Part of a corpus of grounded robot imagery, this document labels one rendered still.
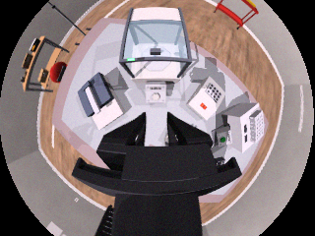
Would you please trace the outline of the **light grey bench mat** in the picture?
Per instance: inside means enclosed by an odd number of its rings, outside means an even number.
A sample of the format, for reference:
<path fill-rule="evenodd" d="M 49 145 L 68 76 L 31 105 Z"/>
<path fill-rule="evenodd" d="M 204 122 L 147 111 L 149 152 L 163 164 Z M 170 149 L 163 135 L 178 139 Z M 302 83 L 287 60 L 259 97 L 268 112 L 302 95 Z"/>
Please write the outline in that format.
<path fill-rule="evenodd" d="M 165 103 L 146 103 L 146 83 L 134 84 L 131 76 L 118 62 L 124 29 L 125 25 L 110 23 L 99 35 L 81 62 L 66 97 L 61 120 L 93 149 L 97 150 L 103 135 L 134 120 L 143 112 L 146 112 L 147 116 L 145 147 L 150 144 L 156 147 L 168 146 L 164 141 L 167 134 L 167 112 L 210 134 L 213 139 L 212 131 L 223 125 L 223 113 L 240 103 L 251 103 L 228 75 L 193 49 L 191 49 L 193 63 L 181 75 L 180 81 L 177 84 L 166 83 Z M 98 72 L 107 76 L 126 112 L 100 130 L 94 118 L 87 117 L 78 95 L 82 85 Z M 223 89 L 225 96 L 217 111 L 206 121 L 186 103 L 202 80 L 208 76 Z M 211 150 L 214 158 L 225 158 L 224 164 L 235 157 L 242 173 L 259 141 L 253 143 L 245 152 L 240 152 L 229 145 L 219 147 L 218 142 L 213 144 Z"/>

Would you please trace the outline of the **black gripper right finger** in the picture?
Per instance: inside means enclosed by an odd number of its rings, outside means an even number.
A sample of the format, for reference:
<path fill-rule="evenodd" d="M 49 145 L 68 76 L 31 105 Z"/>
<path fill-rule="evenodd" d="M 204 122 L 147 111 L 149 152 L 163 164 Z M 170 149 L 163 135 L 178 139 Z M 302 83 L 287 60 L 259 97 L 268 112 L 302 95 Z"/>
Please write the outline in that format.
<path fill-rule="evenodd" d="M 211 148 L 214 144 L 209 134 L 178 119 L 170 112 L 167 112 L 166 123 L 170 146 L 208 144 Z"/>

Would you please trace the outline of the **grey block with round holes on top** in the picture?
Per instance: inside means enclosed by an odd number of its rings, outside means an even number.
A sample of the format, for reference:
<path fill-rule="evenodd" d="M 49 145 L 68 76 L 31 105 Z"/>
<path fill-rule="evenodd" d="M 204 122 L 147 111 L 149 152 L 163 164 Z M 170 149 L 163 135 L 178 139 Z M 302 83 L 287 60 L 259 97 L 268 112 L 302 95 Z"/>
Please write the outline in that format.
<path fill-rule="evenodd" d="M 208 120 L 217 111 L 224 96 L 222 88 L 208 76 L 202 80 L 186 104 L 204 120 Z"/>

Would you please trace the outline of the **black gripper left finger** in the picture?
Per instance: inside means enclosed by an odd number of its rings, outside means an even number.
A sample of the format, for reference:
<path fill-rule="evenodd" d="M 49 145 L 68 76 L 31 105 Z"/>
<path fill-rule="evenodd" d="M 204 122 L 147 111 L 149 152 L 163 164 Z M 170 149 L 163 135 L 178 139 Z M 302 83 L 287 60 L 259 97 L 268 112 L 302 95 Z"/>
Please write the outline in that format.
<path fill-rule="evenodd" d="M 124 144 L 126 146 L 143 146 L 144 147 L 145 138 L 146 138 L 146 127 L 147 127 L 147 116 L 146 116 L 146 112 L 143 112 L 134 120 L 103 135 L 100 143 L 113 143 L 113 144 Z"/>

